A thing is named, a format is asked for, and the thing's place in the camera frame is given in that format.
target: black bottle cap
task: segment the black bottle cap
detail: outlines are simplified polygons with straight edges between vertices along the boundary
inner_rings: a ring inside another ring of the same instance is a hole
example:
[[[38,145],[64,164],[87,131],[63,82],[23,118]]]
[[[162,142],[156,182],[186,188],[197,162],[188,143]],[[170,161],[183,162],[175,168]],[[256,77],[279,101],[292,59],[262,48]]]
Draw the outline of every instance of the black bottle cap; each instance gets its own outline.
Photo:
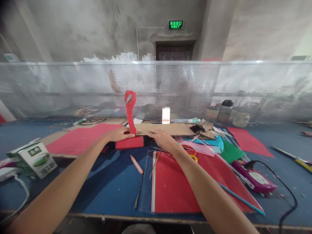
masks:
[[[222,102],[222,106],[231,107],[231,106],[233,106],[233,102],[232,102],[232,100],[224,100],[224,101]]]

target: exit sign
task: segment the exit sign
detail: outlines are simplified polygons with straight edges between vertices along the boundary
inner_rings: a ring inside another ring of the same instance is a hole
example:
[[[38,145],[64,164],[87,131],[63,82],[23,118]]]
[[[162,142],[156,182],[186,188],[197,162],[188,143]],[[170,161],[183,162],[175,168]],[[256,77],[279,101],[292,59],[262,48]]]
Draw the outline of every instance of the exit sign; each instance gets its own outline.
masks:
[[[182,30],[183,20],[169,20],[168,30]]]

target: pink pencil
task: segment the pink pencil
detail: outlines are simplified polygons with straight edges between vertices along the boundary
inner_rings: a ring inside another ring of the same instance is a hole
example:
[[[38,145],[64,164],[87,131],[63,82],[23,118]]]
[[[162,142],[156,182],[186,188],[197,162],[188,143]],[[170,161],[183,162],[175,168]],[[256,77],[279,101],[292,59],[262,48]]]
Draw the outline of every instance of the pink pencil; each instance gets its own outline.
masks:
[[[140,165],[137,163],[136,159],[130,154],[131,160],[133,164],[136,166],[137,170],[139,171],[140,174],[143,174],[143,170],[140,167]]]

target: green and white box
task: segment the green and white box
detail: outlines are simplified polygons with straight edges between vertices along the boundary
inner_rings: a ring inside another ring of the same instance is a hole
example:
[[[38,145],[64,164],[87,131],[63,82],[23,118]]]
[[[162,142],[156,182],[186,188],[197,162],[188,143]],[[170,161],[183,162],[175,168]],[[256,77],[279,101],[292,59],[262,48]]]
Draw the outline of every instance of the green and white box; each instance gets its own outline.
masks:
[[[43,179],[47,174],[57,168],[42,142],[29,143],[7,153],[28,177]]]

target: doorway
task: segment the doorway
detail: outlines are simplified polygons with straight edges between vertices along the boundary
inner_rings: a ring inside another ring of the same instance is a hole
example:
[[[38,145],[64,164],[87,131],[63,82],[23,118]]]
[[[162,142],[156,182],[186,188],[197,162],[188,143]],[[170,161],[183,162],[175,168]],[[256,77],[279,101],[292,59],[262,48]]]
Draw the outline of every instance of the doorway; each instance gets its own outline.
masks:
[[[156,61],[190,61],[196,41],[156,42]]]

